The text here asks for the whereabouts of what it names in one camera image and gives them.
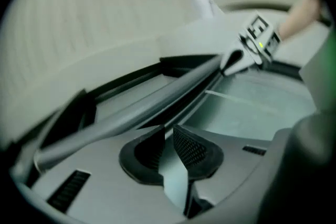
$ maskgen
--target ventilation grille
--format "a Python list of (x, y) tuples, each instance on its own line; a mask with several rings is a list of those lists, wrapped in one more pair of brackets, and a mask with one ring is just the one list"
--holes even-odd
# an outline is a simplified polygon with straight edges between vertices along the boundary
[(260, 155), (260, 156), (264, 156), (265, 153), (266, 153), (266, 150), (264, 150), (262, 148), (257, 148), (257, 147), (254, 147), (254, 146), (244, 146), (243, 151), (251, 152), (253, 154), (257, 154), (257, 155)]
[(185, 168), (189, 169), (203, 161), (206, 147), (174, 129), (174, 147)]
[(82, 171), (77, 170), (73, 172), (48, 199), (48, 203), (57, 210), (65, 213), (89, 177), (90, 174)]

